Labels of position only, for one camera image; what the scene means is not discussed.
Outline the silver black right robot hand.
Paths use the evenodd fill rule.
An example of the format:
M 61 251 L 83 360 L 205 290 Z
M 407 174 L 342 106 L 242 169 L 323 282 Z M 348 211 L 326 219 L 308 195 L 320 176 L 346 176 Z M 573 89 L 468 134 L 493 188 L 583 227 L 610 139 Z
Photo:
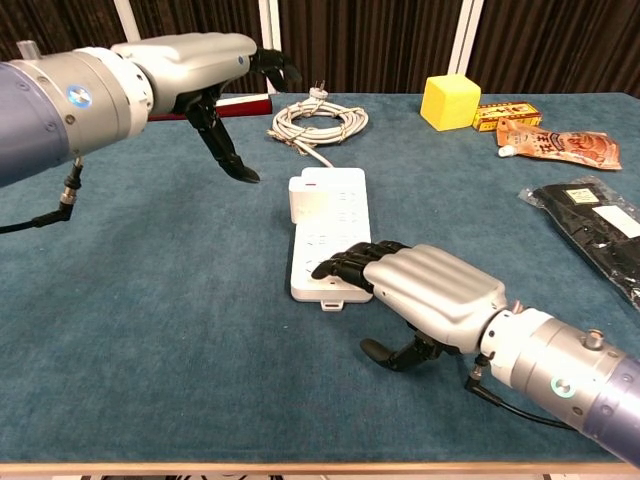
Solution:
M 330 276 L 373 294 L 414 331 L 413 340 L 396 351 L 373 339 L 360 342 L 371 360 L 391 371 L 406 371 L 443 352 L 477 352 L 489 322 L 507 308 L 501 281 L 426 244 L 360 242 L 311 273 L 316 280 Z

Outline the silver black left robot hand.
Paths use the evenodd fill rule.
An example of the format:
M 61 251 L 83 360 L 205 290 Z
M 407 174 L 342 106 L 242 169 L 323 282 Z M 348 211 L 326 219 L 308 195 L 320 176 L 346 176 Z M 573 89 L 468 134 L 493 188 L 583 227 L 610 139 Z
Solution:
M 283 52 L 259 47 L 238 33 L 187 33 L 116 44 L 111 50 L 138 66 L 153 90 L 151 113 L 183 115 L 230 177 L 257 183 L 243 164 L 217 112 L 224 88 L 249 72 L 286 92 L 301 74 Z

